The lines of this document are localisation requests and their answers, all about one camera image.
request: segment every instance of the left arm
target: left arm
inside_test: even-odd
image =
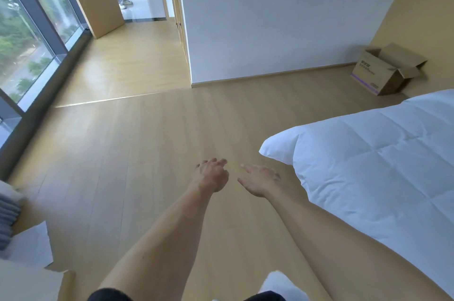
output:
[[[196,258],[211,195],[229,174],[225,159],[196,166],[188,190],[124,255],[99,288],[114,288],[134,301],[180,301]]]

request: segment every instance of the white tile floor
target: white tile floor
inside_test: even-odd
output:
[[[132,6],[121,10],[125,20],[165,18],[164,4],[162,0],[131,0]]]

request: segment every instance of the cardboard box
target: cardboard box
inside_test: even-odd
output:
[[[421,75],[426,58],[397,44],[365,49],[351,77],[375,95],[395,93],[404,81]]]

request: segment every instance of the hand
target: hand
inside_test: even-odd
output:
[[[190,187],[196,187],[200,191],[215,193],[221,191],[228,182],[229,173],[224,169],[227,160],[217,160],[212,158],[210,161],[204,160],[196,165],[192,174]]]
[[[241,165],[241,167],[249,175],[238,178],[238,182],[254,196],[266,197],[272,188],[282,186],[281,176],[272,168],[258,165]]]

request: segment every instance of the white comforter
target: white comforter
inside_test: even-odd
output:
[[[260,153],[293,165],[311,202],[454,298],[454,90],[294,127]]]

